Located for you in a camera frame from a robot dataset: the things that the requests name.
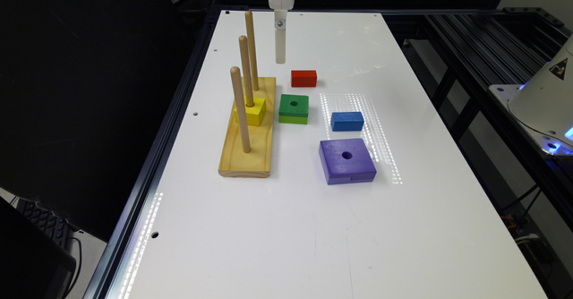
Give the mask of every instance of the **blue block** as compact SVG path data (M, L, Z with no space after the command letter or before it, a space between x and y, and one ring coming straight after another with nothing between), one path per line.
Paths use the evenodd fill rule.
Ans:
M333 112L330 118L332 131L361 131L363 125L362 112Z

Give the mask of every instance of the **green block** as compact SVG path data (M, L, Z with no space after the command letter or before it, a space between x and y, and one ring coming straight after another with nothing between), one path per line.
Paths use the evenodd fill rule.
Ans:
M281 94L278 115L308 117L308 96Z
M308 117L279 115L278 121L282 124L308 124Z

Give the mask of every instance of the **wooden peg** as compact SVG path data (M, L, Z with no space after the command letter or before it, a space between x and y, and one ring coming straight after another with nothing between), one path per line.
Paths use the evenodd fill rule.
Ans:
M244 13L247 21L247 38L249 40L249 57L251 58L252 89L259 90L259 71L257 71L257 51L254 48L254 26L252 23L252 13Z
M243 152L251 152L249 141L249 129L247 126L247 113L244 109L243 85L241 85L241 70L238 67L231 67L231 82L233 82L233 92L235 93L236 113L239 118L239 131L243 142Z
M247 107L253 107L254 101L252 100L251 65L249 64L249 47L247 44L247 37L245 35L241 35L239 37L239 47L241 48L241 63L243 64L244 95L247 98Z

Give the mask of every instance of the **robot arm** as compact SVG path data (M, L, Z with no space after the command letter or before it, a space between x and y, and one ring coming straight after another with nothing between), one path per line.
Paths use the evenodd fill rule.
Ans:
M293 9L295 0L269 0L269 7L275 10L275 56L277 64L286 61L287 54L287 11Z

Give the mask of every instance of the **wooden base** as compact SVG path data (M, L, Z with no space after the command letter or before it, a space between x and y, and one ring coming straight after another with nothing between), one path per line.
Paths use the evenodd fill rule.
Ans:
M235 103L231 108L225 145L218 164L218 173L224 177L265 178L270 174L270 149L272 145L272 126L275 110L276 78L259 78L259 90L254 91L256 98L267 100L267 114L261 126L249 125L251 152L244 153L241 144L239 124L233 117Z

